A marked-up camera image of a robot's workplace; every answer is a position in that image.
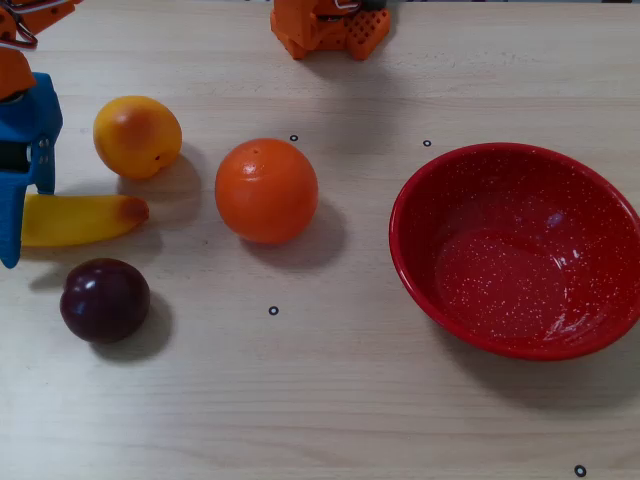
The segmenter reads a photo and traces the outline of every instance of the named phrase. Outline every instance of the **plum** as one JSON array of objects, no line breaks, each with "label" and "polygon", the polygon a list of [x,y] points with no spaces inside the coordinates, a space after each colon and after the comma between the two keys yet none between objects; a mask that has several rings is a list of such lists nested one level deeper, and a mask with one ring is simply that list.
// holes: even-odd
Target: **plum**
[{"label": "plum", "polygon": [[92,343],[113,343],[135,332],[149,312],[149,285],[128,263],[85,262],[67,276],[60,313],[69,329]]}]

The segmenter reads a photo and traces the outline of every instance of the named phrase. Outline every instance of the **speckled red bowl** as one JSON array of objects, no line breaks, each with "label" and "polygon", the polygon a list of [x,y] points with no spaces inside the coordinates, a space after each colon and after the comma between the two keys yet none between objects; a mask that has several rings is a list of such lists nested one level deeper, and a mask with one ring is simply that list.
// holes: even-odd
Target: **speckled red bowl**
[{"label": "speckled red bowl", "polygon": [[581,163],[529,145],[447,153],[404,186],[391,255],[420,307],[508,357],[563,360],[622,337],[640,316],[640,220]]}]

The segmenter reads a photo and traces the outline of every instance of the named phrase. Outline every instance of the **toy banana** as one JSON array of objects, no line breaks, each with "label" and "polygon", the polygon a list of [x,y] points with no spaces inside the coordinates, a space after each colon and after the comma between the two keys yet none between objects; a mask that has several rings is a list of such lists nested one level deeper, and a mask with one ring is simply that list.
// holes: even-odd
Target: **toy banana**
[{"label": "toy banana", "polygon": [[136,197],[27,195],[22,222],[24,247],[64,247],[94,243],[129,232],[149,218]]}]

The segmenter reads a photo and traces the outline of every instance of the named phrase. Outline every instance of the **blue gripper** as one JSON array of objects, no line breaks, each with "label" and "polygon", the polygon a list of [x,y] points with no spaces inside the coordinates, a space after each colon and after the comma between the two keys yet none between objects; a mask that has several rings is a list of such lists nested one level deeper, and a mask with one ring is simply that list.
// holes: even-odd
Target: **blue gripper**
[{"label": "blue gripper", "polygon": [[62,112],[51,77],[34,73],[36,86],[0,103],[0,260],[13,268],[20,259],[27,187],[55,189],[54,145]]}]

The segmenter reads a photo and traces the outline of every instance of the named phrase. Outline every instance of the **orange robotic arm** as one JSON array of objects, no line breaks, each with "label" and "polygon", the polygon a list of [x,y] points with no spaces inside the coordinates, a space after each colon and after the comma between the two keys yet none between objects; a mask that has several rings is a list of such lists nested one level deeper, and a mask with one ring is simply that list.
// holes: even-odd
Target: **orange robotic arm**
[{"label": "orange robotic arm", "polygon": [[35,35],[75,10],[82,0],[0,0],[0,100],[35,86],[22,53],[38,46]]},{"label": "orange robotic arm", "polygon": [[274,0],[271,30],[295,59],[347,50],[365,60],[391,29],[384,0]]}]

